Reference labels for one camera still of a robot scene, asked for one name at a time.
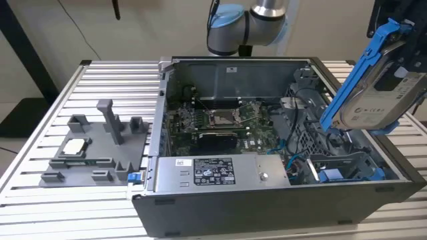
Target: blue latch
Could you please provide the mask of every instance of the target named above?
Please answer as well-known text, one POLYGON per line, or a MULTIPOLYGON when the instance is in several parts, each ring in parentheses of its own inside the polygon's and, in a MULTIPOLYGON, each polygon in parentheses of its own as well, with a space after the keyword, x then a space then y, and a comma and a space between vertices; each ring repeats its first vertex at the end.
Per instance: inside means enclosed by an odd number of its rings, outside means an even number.
POLYGON ((142 182, 142 174, 140 172, 129 173, 126 175, 126 182, 140 184, 142 182))

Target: blue cable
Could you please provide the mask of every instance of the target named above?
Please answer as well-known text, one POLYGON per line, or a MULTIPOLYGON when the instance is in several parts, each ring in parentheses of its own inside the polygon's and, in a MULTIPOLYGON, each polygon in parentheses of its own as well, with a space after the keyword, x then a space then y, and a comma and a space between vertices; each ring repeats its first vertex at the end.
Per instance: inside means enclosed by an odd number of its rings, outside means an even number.
POLYGON ((266 151, 266 154, 272 154, 272 152, 274 151, 280 151, 282 148, 285 147, 285 140, 284 139, 280 139, 280 144, 278 144, 278 148, 273 148, 270 150, 266 151))
POLYGON ((296 159, 297 156, 298 156, 298 154, 294 154, 294 155, 290 157, 290 159, 288 160, 288 163, 286 163, 286 166, 285 166, 285 170, 289 169, 289 167, 290 167, 290 165, 292 165, 292 162, 293 162, 293 160, 296 159))

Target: metal panel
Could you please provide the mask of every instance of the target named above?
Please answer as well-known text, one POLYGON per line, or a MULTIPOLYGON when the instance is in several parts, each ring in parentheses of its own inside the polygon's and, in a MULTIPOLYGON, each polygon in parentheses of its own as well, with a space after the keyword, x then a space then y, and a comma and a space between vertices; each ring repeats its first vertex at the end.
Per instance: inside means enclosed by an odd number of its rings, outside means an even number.
MULTIPOLYGON (((344 61, 326 61, 342 82, 352 66, 344 61)), ((38 188, 40 171, 48 168, 49 157, 68 131, 69 114, 93 112, 100 98, 114 99, 114 112, 128 121, 130 113, 140 113, 144 121, 152 122, 157 91, 136 90, 158 84, 154 61, 93 61, 90 71, 80 79, 74 74, 69 84, 36 129, 10 170, 0 180, 5 187, 0 193, 0 239, 138 239, 146 237, 144 227, 125 200, 126 187, 96 186, 70 188, 38 188)), ((101 115, 86 117, 90 122, 102 122, 101 115)), ((388 135, 397 149, 408 157, 420 174, 427 178, 427 130, 407 114, 400 127, 388 135)), ((220 236, 202 236, 201 240, 225 239, 293 239, 298 240, 397 240, 427 238, 427 188, 401 203, 384 205, 357 225, 288 229, 220 236)))

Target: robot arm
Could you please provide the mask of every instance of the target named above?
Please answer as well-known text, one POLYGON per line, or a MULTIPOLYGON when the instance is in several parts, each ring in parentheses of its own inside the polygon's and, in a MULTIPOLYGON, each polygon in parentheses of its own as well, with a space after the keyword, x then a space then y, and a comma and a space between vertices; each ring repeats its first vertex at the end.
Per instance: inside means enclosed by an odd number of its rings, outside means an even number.
POLYGON ((381 135, 399 125, 427 90, 425 13, 423 0, 374 2, 370 42, 321 115, 324 131, 365 129, 381 135))

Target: wall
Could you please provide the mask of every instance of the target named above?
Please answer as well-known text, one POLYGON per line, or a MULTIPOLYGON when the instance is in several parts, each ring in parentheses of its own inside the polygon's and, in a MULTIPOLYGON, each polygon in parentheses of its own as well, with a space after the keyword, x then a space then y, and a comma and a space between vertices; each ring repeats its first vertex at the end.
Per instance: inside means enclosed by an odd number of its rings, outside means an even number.
MULTIPOLYGON (((82 59, 96 60, 57 0, 9 0, 28 38, 61 88, 82 59)), ((120 0, 121 20, 110 0, 61 0, 102 60, 157 60, 160 56, 205 56, 209 0, 120 0)), ((222 0, 246 8, 253 0, 222 0)), ((253 55, 270 56, 274 47, 253 55)))
POLYGON ((300 0, 284 54, 357 60, 365 49, 373 0, 300 0))
POLYGON ((38 88, 0 31, 0 103, 41 97, 38 88))

